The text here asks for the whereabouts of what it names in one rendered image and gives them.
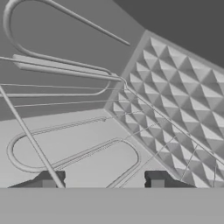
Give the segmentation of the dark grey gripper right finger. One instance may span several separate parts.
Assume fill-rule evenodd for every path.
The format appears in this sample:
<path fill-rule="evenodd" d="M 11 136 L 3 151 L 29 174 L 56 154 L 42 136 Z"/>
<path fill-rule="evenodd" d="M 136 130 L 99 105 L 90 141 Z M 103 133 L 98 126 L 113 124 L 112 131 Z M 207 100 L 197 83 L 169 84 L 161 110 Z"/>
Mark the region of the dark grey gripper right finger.
<path fill-rule="evenodd" d="M 193 188 L 193 185 L 174 179 L 167 171 L 145 171 L 145 188 Z"/>

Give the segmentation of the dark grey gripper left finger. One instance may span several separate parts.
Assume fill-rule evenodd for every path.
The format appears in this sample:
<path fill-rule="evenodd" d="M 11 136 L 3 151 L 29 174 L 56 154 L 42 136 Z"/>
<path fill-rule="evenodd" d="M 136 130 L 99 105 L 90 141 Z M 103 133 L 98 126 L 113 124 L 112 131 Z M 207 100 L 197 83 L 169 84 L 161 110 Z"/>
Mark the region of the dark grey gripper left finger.
<path fill-rule="evenodd" d="M 11 186 L 11 188 L 19 188 L 19 187 L 57 188 L 57 185 L 48 171 L 42 171 L 34 179 L 30 179 L 25 182 Z"/>

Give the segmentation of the grey toaster oven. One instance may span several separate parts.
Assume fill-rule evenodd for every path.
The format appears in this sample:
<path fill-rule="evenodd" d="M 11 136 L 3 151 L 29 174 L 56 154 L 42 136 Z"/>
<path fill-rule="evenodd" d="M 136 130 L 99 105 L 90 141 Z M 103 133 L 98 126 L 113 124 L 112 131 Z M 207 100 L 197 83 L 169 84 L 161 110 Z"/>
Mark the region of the grey toaster oven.
<path fill-rule="evenodd" d="M 103 129 L 118 123 L 141 155 L 138 169 L 174 136 L 177 137 L 147 165 L 159 162 L 176 180 L 195 187 L 224 187 L 224 70 L 208 64 L 153 33 L 145 32 L 122 81 L 58 75 L 23 70 L 14 62 L 14 80 L 0 77 L 6 94 L 40 94 L 10 100 L 29 130 L 73 123 L 96 117 L 114 117 L 95 124 Z M 0 94 L 0 115 L 15 118 Z M 39 155 L 29 139 L 20 139 L 16 158 L 24 165 L 40 167 Z"/>

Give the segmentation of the grey looped heating element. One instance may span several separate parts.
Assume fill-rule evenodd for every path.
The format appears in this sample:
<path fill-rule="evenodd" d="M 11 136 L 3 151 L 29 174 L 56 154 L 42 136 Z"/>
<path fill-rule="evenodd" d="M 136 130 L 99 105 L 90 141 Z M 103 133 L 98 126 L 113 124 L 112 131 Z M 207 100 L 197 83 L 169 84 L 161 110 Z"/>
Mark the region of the grey looped heating element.
<path fill-rule="evenodd" d="M 56 130 L 63 130 L 63 129 L 68 129 L 68 128 L 72 128 L 72 127 L 76 127 L 76 126 L 81 126 L 81 125 L 86 125 L 86 124 L 96 123 L 96 122 L 105 122 L 105 121 L 106 121 L 106 117 L 101 116 L 101 117 L 96 117 L 93 119 L 87 119 L 87 120 L 78 121 L 78 122 L 70 122 L 70 123 L 65 123 L 65 124 L 56 125 L 56 126 L 44 127 L 42 129 L 33 129 L 33 130 L 30 130 L 29 133 L 32 137 L 34 137 L 35 135 L 45 134 L 45 133 L 56 131 Z M 16 158 L 16 156 L 14 154 L 14 147 L 15 147 L 16 143 L 24 137 L 29 138 L 25 132 L 22 132 L 22 133 L 16 135 L 9 142 L 6 151 L 7 151 L 7 156 L 8 156 L 8 159 L 10 160 L 10 162 L 22 172 L 41 173 L 41 172 L 48 171 L 48 168 L 46 167 L 45 164 L 40 167 L 32 167 L 32 166 L 21 163 Z M 73 154 L 70 157 L 64 158 L 56 163 L 53 163 L 53 164 L 51 164 L 51 167 L 53 168 L 55 173 L 60 172 L 63 168 L 66 168 L 69 165 L 77 163 L 78 161 L 81 161 L 82 159 L 84 159 L 88 156 L 94 155 L 96 152 L 105 150 L 105 149 L 111 147 L 112 145 L 119 144 L 119 143 L 127 144 L 134 151 L 134 153 L 136 154 L 136 162 L 131 167 L 129 167 L 124 173 L 122 173 L 120 176 L 118 176 L 115 180 L 113 180 L 108 185 L 108 188 L 115 188 L 126 177 L 128 177 L 133 171 L 135 171 L 141 163 L 141 155 L 140 155 L 139 151 L 136 149 L 136 147 L 132 143 L 130 143 L 129 141 L 127 141 L 123 138 L 119 138 L 119 137 L 112 138 L 112 139 L 110 139 L 104 143 L 100 143 L 90 149 Z"/>
<path fill-rule="evenodd" d="M 9 0 L 9 2 L 5 5 L 5 9 L 3 12 L 3 30 L 10 43 L 18 51 L 20 51 L 22 54 L 25 55 L 25 59 L 18 57 L 13 59 L 6 59 L 4 57 L 1 57 L 1 60 L 10 60 L 12 62 L 15 62 L 20 69 L 28 71 L 38 71 L 48 74 L 78 76 L 78 77 L 108 81 L 107 86 L 100 92 L 94 93 L 94 95 L 100 95 L 101 93 L 104 93 L 112 81 L 123 81 L 122 78 L 114 76 L 106 68 L 87 65 L 67 59 L 55 58 L 53 56 L 29 51 L 25 49 L 23 46 L 21 46 L 14 38 L 11 29 L 11 18 L 12 13 L 16 9 L 16 7 L 22 2 L 27 1 L 37 1 L 43 4 L 47 4 L 53 7 L 54 9 L 61 11 L 64 14 L 81 21 L 82 23 L 88 25 L 89 27 L 96 29 L 98 32 L 101 32 L 111 37 L 112 39 L 115 39 L 120 43 L 125 44 L 126 46 L 130 44 L 124 39 L 117 37 L 115 34 L 101 28 L 99 25 L 92 23 L 91 21 L 67 9 L 66 7 L 54 2 L 53 0 Z"/>

